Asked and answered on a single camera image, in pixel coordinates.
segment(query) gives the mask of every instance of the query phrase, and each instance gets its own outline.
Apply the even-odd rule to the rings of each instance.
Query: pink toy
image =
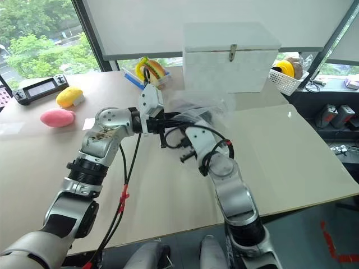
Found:
[[[50,127],[64,127],[75,120],[75,112],[61,108],[47,110],[40,120]]]

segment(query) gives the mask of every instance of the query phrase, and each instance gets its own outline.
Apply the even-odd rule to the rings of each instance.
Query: gray floor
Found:
[[[283,268],[290,269],[352,269],[359,263],[338,263],[328,251],[320,222],[332,236],[338,254],[359,254],[359,212],[338,208],[335,203],[315,206],[272,221],[266,227]],[[214,235],[224,249],[223,226],[203,228],[161,238],[171,246],[171,260],[176,269],[199,268],[199,243]],[[142,243],[107,249],[103,269],[119,269]]]

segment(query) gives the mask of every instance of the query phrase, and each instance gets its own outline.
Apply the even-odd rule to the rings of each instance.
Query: box latch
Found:
[[[233,61],[234,55],[236,55],[237,44],[232,44],[229,51],[229,61]]]

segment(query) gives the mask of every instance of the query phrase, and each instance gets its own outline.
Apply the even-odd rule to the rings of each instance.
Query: white basket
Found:
[[[285,74],[282,74],[276,70],[271,69],[269,71],[269,78],[277,86],[278,90],[282,94],[290,96],[299,86],[299,84],[309,75],[307,71],[304,72],[300,80],[289,77]]]

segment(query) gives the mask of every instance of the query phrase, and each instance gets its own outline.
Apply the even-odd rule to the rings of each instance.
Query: white table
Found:
[[[180,68],[173,68],[173,85],[166,98],[183,85]],[[62,178],[67,162],[77,156],[86,131],[86,118],[106,106],[137,106],[140,94],[122,72],[68,76],[80,86],[86,101],[74,110],[76,123],[61,129],[39,121],[41,113],[56,107],[54,96],[31,106],[14,100],[0,113],[0,249],[32,230],[41,228],[43,216]],[[292,105],[268,83],[261,93],[235,95],[237,108],[223,131],[235,148],[243,179],[251,188],[260,215],[266,216],[356,195],[351,178],[324,141]],[[5,130],[4,124],[21,125]],[[132,158],[136,138],[122,142]],[[179,152],[159,147],[159,137],[141,141],[130,181],[125,216],[108,246],[126,244],[223,222],[209,178],[197,171],[194,160],[179,161]],[[92,232],[74,242],[70,253],[95,249],[117,207],[123,184],[121,154],[103,182],[97,201],[100,210]]]

